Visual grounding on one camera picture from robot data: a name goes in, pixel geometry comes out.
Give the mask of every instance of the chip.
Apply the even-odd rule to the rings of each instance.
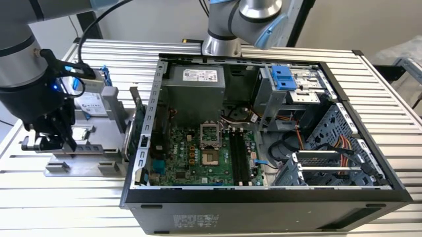
[[[186,179],[186,172],[177,172],[177,179]]]

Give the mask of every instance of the blue drive latch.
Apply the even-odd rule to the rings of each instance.
[[[286,66],[273,66],[272,70],[276,88],[278,90],[297,90],[297,83],[290,68]]]

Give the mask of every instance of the expansion slot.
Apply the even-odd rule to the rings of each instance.
[[[246,155],[246,145],[243,139],[243,133],[241,131],[230,132],[230,152],[233,163],[233,177],[235,185],[249,185],[249,160]]]

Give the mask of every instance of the motherboard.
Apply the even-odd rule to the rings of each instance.
[[[202,147],[203,141],[221,144]],[[201,129],[174,127],[166,160],[154,160],[150,180],[161,186],[262,186],[258,160],[251,131],[205,127],[202,133]]]

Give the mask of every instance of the aluminum extrusion table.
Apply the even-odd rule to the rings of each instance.
[[[149,102],[159,53],[201,54],[201,45],[89,40],[86,63],[107,65],[119,99],[134,107],[130,87]],[[73,61],[77,45],[65,60]],[[243,46],[243,57],[312,60],[328,63],[354,109],[416,200],[349,233],[286,233],[263,236],[422,236],[422,121],[364,56],[348,50]],[[48,154],[24,152],[19,142],[27,132],[19,121],[0,145],[0,235],[4,236],[139,236],[129,210],[121,210],[125,178],[47,178]]]

